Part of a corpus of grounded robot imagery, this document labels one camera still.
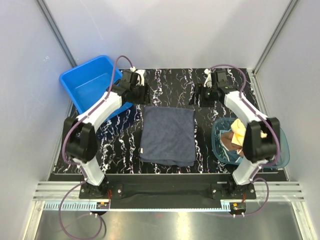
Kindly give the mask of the dark grey-blue towel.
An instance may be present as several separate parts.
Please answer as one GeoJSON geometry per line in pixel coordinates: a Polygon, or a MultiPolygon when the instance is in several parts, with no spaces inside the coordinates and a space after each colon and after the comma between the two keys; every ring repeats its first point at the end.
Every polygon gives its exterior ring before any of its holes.
{"type": "Polygon", "coordinates": [[[143,163],[192,167],[196,161],[195,111],[146,106],[139,158],[143,163]]]}

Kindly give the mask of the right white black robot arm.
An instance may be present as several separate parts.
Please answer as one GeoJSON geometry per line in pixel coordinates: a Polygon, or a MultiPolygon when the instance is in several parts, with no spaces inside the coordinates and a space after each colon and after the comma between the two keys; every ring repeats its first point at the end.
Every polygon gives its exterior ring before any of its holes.
{"type": "Polygon", "coordinates": [[[253,183],[260,169],[279,161],[280,121],[255,108],[236,86],[229,84],[224,71],[206,69],[204,73],[206,79],[194,86],[190,105],[212,107],[215,102],[221,102],[244,125],[241,146],[244,158],[226,184],[228,195],[236,199],[253,183]]]}

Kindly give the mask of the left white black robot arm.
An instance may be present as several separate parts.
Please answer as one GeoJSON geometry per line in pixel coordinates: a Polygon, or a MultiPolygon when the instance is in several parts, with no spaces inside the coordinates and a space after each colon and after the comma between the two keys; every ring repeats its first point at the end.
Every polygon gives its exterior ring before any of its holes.
{"type": "Polygon", "coordinates": [[[63,123],[62,158],[68,165],[75,165],[91,185],[90,192],[97,198],[108,193],[96,154],[98,152],[97,130],[115,111],[125,103],[146,105],[150,103],[150,88],[145,82],[147,73],[134,67],[122,72],[121,79],[111,82],[102,97],[84,113],[68,117],[63,123]]]}

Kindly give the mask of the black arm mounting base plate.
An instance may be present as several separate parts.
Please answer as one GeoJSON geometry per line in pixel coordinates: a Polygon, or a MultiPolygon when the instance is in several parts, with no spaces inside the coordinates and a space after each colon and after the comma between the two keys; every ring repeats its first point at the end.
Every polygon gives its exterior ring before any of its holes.
{"type": "Polygon", "coordinates": [[[99,186],[85,183],[80,199],[120,200],[137,195],[201,196],[214,200],[255,200],[252,183],[236,185],[229,173],[108,174],[99,186]]]}

